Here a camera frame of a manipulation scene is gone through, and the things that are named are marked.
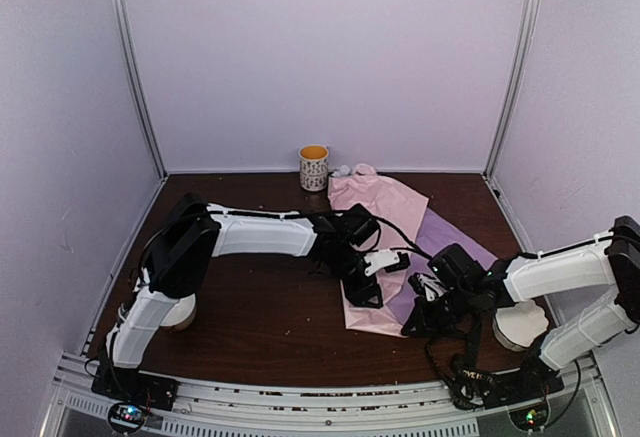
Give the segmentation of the black lettered ribbon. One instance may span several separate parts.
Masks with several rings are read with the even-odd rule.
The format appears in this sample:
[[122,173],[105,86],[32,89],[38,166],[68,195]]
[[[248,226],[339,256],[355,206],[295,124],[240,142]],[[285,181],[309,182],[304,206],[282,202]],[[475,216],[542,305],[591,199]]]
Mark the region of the black lettered ribbon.
[[[469,330],[462,331],[457,327],[446,328],[440,334],[429,338],[424,346],[427,362],[445,384],[451,403],[459,410],[471,411],[483,408],[498,392],[497,377],[477,366],[482,329],[481,316],[474,314]],[[464,343],[464,352],[455,354],[450,360],[449,374],[443,370],[432,352],[433,347],[442,340],[459,340]]]

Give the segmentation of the pink fake flower stem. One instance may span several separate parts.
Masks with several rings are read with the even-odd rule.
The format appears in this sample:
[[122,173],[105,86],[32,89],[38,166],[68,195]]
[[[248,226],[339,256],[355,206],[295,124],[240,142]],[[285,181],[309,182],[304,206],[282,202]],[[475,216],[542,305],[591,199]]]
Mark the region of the pink fake flower stem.
[[359,163],[354,166],[352,174],[354,176],[375,176],[377,171],[369,164]]

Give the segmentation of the white fake flower stem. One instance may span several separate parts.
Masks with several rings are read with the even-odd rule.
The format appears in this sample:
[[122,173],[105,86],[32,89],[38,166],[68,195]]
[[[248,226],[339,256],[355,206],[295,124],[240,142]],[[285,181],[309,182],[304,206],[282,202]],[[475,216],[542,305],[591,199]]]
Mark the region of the white fake flower stem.
[[347,165],[340,166],[332,173],[332,176],[334,178],[348,177],[351,175],[352,175],[352,169]]

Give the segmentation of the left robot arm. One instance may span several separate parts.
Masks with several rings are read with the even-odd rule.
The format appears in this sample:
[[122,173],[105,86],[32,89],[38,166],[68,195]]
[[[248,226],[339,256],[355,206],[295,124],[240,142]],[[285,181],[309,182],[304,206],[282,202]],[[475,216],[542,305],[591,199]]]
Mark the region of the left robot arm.
[[176,381],[143,377],[139,366],[169,313],[200,289],[214,257],[310,257],[341,281],[352,305],[381,307],[376,273],[400,259],[391,250],[361,250],[379,231],[376,218],[361,205],[338,212],[263,212],[208,204],[195,193],[183,196],[144,247],[133,295],[120,306],[99,350],[93,392],[137,406],[172,408]]

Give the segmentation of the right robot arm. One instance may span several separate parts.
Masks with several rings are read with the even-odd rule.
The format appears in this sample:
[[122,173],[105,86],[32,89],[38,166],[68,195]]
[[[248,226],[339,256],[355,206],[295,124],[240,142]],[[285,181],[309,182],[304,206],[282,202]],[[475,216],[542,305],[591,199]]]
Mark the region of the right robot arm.
[[[520,253],[485,269],[457,243],[428,266],[444,286],[434,300],[417,295],[402,327],[405,337],[465,342],[466,352],[440,372],[454,405],[462,410],[542,399],[562,389],[559,372],[570,362],[639,326],[639,225],[629,216],[591,239],[549,252]],[[518,370],[502,375],[476,366],[484,313],[547,294],[604,285],[598,300],[579,315],[534,338]]]

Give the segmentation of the white scalloped bowl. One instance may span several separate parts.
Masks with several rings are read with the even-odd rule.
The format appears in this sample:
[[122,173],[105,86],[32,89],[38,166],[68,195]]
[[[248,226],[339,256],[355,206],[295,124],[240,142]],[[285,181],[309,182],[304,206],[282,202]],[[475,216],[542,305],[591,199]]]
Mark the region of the white scalloped bowl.
[[499,308],[492,321],[497,341],[514,352],[529,349],[534,340],[547,331],[548,326],[549,320],[544,309],[531,300]]

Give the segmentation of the patterned mug orange inside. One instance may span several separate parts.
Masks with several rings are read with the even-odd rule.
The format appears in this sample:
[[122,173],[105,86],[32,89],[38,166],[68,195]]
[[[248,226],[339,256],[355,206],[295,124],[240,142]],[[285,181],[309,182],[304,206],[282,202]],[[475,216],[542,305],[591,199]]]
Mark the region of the patterned mug orange inside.
[[300,186],[308,192],[326,189],[329,173],[329,149],[321,145],[307,145],[299,151]]

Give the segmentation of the white round bowl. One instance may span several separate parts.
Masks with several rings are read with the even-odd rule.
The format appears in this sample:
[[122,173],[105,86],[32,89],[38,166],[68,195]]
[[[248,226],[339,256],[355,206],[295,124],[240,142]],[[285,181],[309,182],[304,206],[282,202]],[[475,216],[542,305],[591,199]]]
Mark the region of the white round bowl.
[[179,332],[187,329],[194,321],[197,313],[196,295],[180,299],[162,321],[160,328],[169,332]]

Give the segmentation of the front aluminium rail base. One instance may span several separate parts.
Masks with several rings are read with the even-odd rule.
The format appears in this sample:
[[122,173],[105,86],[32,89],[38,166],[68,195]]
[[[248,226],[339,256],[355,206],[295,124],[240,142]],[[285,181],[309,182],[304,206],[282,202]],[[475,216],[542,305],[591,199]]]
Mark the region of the front aluminium rail base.
[[[107,421],[113,401],[91,392],[83,357],[63,354],[53,394],[36,436],[119,436]],[[131,436],[622,436],[595,360],[570,366],[566,388],[548,397],[550,421],[529,433],[514,423],[524,406],[461,411],[441,383],[346,387],[260,387],[175,377],[173,410],[152,410]]]

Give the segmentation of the right aluminium frame post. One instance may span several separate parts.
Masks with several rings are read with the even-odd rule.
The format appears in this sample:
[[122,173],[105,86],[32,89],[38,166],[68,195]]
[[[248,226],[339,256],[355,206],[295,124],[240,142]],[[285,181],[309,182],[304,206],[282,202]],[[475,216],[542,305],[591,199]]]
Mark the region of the right aluminium frame post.
[[516,108],[527,57],[534,37],[540,1],[541,0],[523,0],[519,30],[511,70],[507,81],[506,92],[491,149],[483,172],[483,176],[488,181],[491,181],[496,173],[499,158],[506,142],[509,125]]

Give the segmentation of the aluminium frame post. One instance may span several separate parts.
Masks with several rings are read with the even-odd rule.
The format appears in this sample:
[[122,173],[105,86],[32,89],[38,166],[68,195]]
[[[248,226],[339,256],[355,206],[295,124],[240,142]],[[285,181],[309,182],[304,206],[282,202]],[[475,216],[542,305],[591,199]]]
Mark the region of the aluminium frame post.
[[519,30],[511,70],[507,81],[506,92],[491,149],[483,172],[483,176],[488,181],[491,181],[496,173],[499,158],[506,142],[509,125],[516,108],[527,57],[534,37],[540,1],[541,0],[523,0]]
[[111,0],[124,59],[126,79],[130,89],[134,110],[139,121],[143,140],[150,154],[156,174],[160,179],[168,176],[161,156],[156,133],[151,122],[143,82],[135,55],[134,40],[128,18],[126,0]]

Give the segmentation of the left aluminium frame post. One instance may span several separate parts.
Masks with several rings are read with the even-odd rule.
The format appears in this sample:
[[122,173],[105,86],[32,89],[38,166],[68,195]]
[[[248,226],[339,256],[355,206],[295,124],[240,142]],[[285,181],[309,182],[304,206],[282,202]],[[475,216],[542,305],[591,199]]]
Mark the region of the left aluminium frame post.
[[150,154],[156,174],[160,179],[168,176],[161,156],[156,133],[151,122],[143,82],[135,55],[134,40],[128,18],[126,0],[111,0],[124,59],[126,79],[130,89],[134,110],[139,121],[143,140]]

